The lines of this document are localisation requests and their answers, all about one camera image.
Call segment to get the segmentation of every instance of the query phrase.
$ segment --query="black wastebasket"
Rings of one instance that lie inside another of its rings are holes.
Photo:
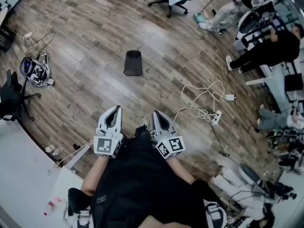
[[[125,56],[124,71],[128,76],[139,76],[143,73],[142,54],[140,51],[128,51]]]

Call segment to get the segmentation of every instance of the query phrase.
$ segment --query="gray pants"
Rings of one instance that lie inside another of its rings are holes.
[[[216,28],[226,29],[230,24],[235,22],[238,16],[243,16],[249,8],[243,3],[235,5],[233,2],[228,3],[220,8],[214,18],[207,21],[207,30],[213,31]]]
[[[287,116],[285,115],[273,113],[264,108],[260,110],[259,114],[262,121],[258,127],[261,130],[287,127]]]

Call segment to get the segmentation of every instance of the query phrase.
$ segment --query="white cable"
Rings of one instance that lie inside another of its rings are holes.
[[[56,2],[56,3],[54,4],[54,6],[53,6],[54,12],[53,12],[53,15],[52,15],[52,19],[51,19],[51,21],[49,22],[49,24],[47,25],[47,28],[46,28],[46,30],[45,30],[43,36],[36,35],[36,36],[34,36],[32,39],[27,40],[27,38],[18,35],[15,31],[12,30],[12,32],[14,32],[18,37],[20,37],[20,38],[22,38],[22,39],[25,39],[27,42],[32,41],[32,40],[33,40],[34,38],[36,38],[36,37],[43,38],[43,37],[46,35],[47,29],[48,29],[49,25],[52,23],[52,21],[53,21],[54,19],[59,18],[59,17],[61,17],[61,16],[63,15],[63,12],[61,12],[61,13],[57,14],[56,16],[54,16],[54,15],[55,15],[55,11],[56,11],[55,6],[57,5],[58,2],[59,2],[59,0],[57,0],[57,2]]]
[[[219,94],[219,93],[217,93],[217,92],[210,92],[210,91],[209,91],[209,89],[210,89],[214,84],[216,84],[216,83],[221,83],[221,87],[222,87],[222,89],[223,89],[223,93],[222,93],[222,94]],[[188,100],[186,97],[183,96],[184,89],[185,89],[186,87],[192,87],[192,88],[197,89],[197,90],[204,89],[205,91],[202,92],[202,93],[200,93],[194,100]],[[180,96],[181,96],[184,100],[193,103],[193,102],[195,102],[201,95],[203,95],[203,94],[206,93],[206,92],[208,92],[208,93],[211,95],[211,97],[213,98],[213,113],[212,113],[212,114],[208,113],[208,111],[207,111],[206,109],[201,109],[201,108],[198,108],[198,107],[196,107],[196,106],[184,107],[184,108],[181,108],[181,109],[179,109],[179,110],[177,111],[177,113],[176,113],[176,115],[175,115],[175,117],[174,117],[173,122],[175,122],[178,113],[179,113],[181,110],[184,110],[184,109],[189,109],[190,115],[193,116],[193,117],[195,117],[195,118],[204,119],[204,120],[206,120],[206,121],[211,121],[211,120],[215,117],[215,101],[220,102],[220,101],[222,100],[222,98],[226,99],[226,98],[224,97],[225,88],[224,88],[224,86],[223,86],[223,82],[222,82],[222,81],[220,81],[220,80],[215,81],[214,83],[212,83],[211,85],[209,85],[208,88],[203,88],[203,87],[202,87],[202,88],[197,88],[197,87],[194,87],[194,86],[192,86],[192,85],[185,85],[185,86],[183,87],[182,91],[181,91]],[[196,109],[196,110],[198,111],[198,112],[197,112],[197,115],[193,115],[193,114],[192,114],[191,110],[193,110],[193,109]]]
[[[81,150],[82,148],[84,148],[87,145],[92,145],[93,143],[87,143],[84,146],[80,147],[78,150],[75,150],[73,153],[71,153],[70,155],[68,155],[67,157],[65,157],[63,160],[61,160],[60,162],[58,162],[56,165],[54,165],[54,167],[58,166],[62,161],[64,161],[66,158],[70,157],[71,155],[75,154],[77,151]]]

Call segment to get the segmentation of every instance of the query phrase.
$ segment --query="bottle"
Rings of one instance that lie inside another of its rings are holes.
[[[50,146],[48,146],[48,147],[46,147],[46,152],[47,153],[51,153],[51,152],[53,152],[55,150],[55,146],[54,145],[50,145]]]
[[[53,202],[48,202],[47,206],[46,206],[46,210],[44,211],[44,215],[48,216],[48,214],[52,211],[52,209],[54,208],[55,204]]]
[[[62,151],[63,151],[63,148],[59,147],[59,148],[54,150],[53,155],[59,155]]]

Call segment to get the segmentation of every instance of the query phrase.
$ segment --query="power strip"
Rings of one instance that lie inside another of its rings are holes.
[[[214,118],[211,120],[212,126],[218,125],[221,116],[222,116],[222,112],[217,110],[217,112],[215,113]]]

